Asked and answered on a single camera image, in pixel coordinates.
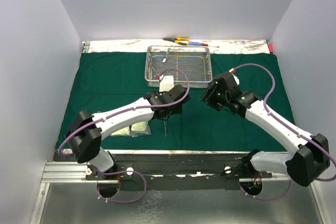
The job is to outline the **steel tweezers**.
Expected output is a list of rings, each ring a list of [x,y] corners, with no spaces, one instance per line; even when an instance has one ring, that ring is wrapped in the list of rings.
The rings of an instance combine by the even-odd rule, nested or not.
[[[167,51],[166,51],[166,53],[165,53],[165,56],[164,56],[164,58],[162,59],[162,63],[163,63],[163,64],[166,63],[167,57],[168,57],[168,55],[169,55],[171,49],[174,49],[174,48],[175,48],[175,47],[171,47],[171,46],[168,47],[168,49],[167,49]]]
[[[167,117],[163,119],[163,123],[164,123],[164,135],[165,137],[167,137]]]

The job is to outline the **green packet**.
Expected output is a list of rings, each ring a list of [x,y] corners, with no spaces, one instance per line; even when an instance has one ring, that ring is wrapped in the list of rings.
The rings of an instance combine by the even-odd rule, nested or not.
[[[151,129],[148,121],[139,122],[131,125],[130,128],[131,137],[139,137],[151,135]]]

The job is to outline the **dark green surgical cloth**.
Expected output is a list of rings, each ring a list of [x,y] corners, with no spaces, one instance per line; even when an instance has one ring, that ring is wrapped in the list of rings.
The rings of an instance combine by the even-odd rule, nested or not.
[[[130,104],[151,92],[144,78],[146,54],[143,52],[100,52],[83,54],[71,89],[60,128],[58,143],[80,111],[110,111]],[[269,95],[268,105],[293,122],[291,106],[285,92],[278,59],[271,54],[213,54],[213,74],[238,67],[243,91],[250,90],[261,98]],[[108,137],[101,145],[108,150],[194,150],[243,151],[255,149],[282,152],[283,146],[257,125],[226,111],[216,111],[200,100],[202,89],[191,89],[191,99],[182,114],[164,123],[152,120],[151,135]]]

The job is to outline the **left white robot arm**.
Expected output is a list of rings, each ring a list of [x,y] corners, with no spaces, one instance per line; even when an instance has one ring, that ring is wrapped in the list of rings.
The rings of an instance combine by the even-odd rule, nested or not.
[[[89,163],[104,179],[115,175],[112,155],[103,149],[101,141],[127,126],[150,120],[165,120],[181,114],[182,105],[190,99],[190,88],[177,84],[169,91],[150,92],[135,102],[108,112],[89,114],[82,111],[73,121],[57,153],[68,144],[77,163]]]

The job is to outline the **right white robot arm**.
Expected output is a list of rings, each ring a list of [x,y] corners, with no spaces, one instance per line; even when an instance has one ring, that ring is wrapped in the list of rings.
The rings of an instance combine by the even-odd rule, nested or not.
[[[285,154],[250,152],[241,164],[246,177],[274,172],[288,175],[298,185],[307,187],[329,168],[329,143],[324,135],[311,135],[267,107],[256,93],[242,92],[233,73],[217,75],[200,100],[217,111],[227,108],[256,124],[287,150]]]

